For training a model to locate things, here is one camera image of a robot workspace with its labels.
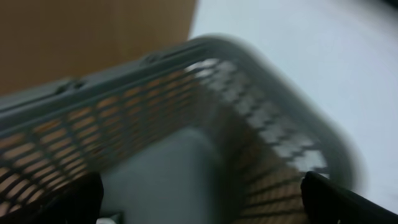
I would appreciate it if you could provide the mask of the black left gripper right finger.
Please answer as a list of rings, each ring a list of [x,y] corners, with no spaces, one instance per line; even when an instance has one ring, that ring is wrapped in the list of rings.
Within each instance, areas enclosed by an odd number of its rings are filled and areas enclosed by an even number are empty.
[[[316,172],[307,172],[300,188],[310,223],[397,224],[397,214]]]

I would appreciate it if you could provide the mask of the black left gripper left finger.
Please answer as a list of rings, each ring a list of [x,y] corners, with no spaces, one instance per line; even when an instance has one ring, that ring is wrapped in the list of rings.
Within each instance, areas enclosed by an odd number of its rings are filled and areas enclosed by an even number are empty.
[[[100,174],[91,172],[1,217],[1,224],[95,224],[103,195]]]

